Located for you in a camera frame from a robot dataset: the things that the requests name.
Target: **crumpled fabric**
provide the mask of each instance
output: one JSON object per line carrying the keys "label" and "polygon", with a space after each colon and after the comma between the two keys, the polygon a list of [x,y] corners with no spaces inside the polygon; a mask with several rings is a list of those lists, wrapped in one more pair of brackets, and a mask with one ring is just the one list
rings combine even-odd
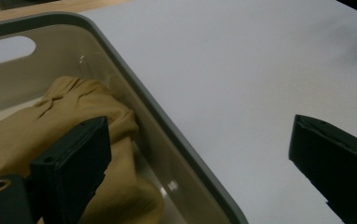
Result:
{"label": "crumpled fabric", "polygon": [[100,82],[60,77],[42,99],[0,121],[0,175],[29,175],[29,162],[74,126],[106,116],[112,162],[80,223],[159,223],[163,199],[136,174],[131,137],[138,127],[133,111]]}

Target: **tan fabric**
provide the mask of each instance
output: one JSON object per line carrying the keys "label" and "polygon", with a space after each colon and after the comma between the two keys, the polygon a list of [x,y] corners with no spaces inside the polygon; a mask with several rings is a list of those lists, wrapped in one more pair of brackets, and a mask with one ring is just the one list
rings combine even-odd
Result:
{"label": "tan fabric", "polygon": [[75,125],[107,116],[113,162],[82,223],[158,223],[163,200],[136,175],[130,136],[134,114],[95,80],[60,77],[40,102],[0,121],[0,175],[29,175],[28,163]]}

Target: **oval handle cutout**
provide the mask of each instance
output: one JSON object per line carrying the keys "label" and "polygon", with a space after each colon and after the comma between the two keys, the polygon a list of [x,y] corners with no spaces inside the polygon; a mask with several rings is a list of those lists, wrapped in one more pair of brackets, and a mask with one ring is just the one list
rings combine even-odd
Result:
{"label": "oval handle cutout", "polygon": [[29,56],[36,50],[36,43],[25,36],[14,36],[0,40],[0,63]]}

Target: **folded garment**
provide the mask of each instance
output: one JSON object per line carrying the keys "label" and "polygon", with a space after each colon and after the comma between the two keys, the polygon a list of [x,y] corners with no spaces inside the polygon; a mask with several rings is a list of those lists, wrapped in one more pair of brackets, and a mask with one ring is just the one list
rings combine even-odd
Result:
{"label": "folded garment", "polygon": [[133,111],[96,80],[60,77],[34,106],[0,121],[0,175],[29,175],[29,162],[78,123],[106,116],[113,162],[81,223],[158,223],[163,200],[136,175]]}

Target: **gray plastic container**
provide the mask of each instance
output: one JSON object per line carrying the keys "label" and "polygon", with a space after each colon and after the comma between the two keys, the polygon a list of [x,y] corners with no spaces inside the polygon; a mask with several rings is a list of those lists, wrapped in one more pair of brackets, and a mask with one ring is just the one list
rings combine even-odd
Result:
{"label": "gray plastic container", "polygon": [[46,13],[0,22],[0,40],[34,51],[0,63],[0,118],[30,105],[60,76],[96,78],[132,108],[140,126],[136,169],[161,190],[161,223],[248,223],[242,211],[136,75],[87,18]]}

